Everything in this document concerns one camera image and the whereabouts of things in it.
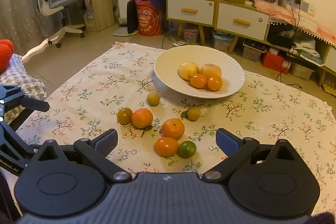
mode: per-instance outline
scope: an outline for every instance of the metal screw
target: metal screw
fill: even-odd
[[[205,177],[208,179],[208,180],[217,180],[217,179],[220,179],[222,176],[221,173],[219,173],[218,171],[208,171],[205,173]]]
[[[130,178],[130,174],[125,171],[118,171],[113,174],[113,178],[118,181],[125,181]]]

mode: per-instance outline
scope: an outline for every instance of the white bowl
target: white bowl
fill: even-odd
[[[222,70],[223,86],[218,91],[193,88],[178,73],[179,66],[187,61],[201,68],[215,64]],[[162,83],[171,89],[196,98],[216,99],[236,93],[244,84],[245,74],[239,63],[231,56],[204,46],[180,46],[163,52],[155,61],[154,71]]]

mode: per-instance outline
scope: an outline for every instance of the ribbed gray surface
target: ribbed gray surface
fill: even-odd
[[[42,220],[25,215],[18,224],[302,224],[308,217],[276,221],[238,208],[218,184],[195,173],[140,173],[127,184],[114,185],[96,208],[72,218]]]

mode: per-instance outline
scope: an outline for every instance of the chair seat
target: chair seat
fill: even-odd
[[[70,5],[71,3],[74,3],[74,2],[77,2],[79,0],[58,0],[58,1],[55,1],[53,3],[50,3],[49,5],[49,8],[50,9],[55,9],[55,8],[58,8],[58,7],[65,7],[65,6],[68,6]]]

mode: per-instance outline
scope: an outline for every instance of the pink cloth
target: pink cloth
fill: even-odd
[[[286,9],[284,7],[266,2],[263,0],[254,0],[255,6],[258,12],[267,14],[274,20],[284,20],[287,23],[295,26],[295,20],[298,22],[298,9],[294,9],[295,19],[291,9]],[[330,44],[336,46],[336,36],[329,30],[326,26],[321,25],[316,22],[314,17],[301,11],[300,12],[300,22],[298,27],[310,34],[320,37]]]

